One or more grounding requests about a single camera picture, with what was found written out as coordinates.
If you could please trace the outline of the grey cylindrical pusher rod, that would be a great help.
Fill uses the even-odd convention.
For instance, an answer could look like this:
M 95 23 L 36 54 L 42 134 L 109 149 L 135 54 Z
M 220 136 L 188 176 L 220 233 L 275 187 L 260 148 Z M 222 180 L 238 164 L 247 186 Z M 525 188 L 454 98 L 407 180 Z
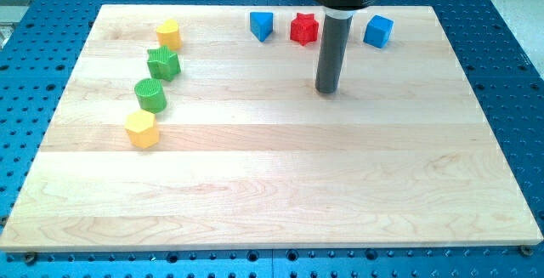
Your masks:
M 315 88 L 322 94 L 337 90 L 354 11 L 325 8 Z

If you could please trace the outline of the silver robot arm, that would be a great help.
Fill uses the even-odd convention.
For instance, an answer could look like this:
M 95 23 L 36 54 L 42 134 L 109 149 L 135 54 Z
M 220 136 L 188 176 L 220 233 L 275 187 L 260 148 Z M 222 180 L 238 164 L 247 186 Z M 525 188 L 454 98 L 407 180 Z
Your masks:
M 337 91 L 352 18 L 376 0 L 314 1 L 325 11 L 315 88 L 322 94 L 333 94 Z

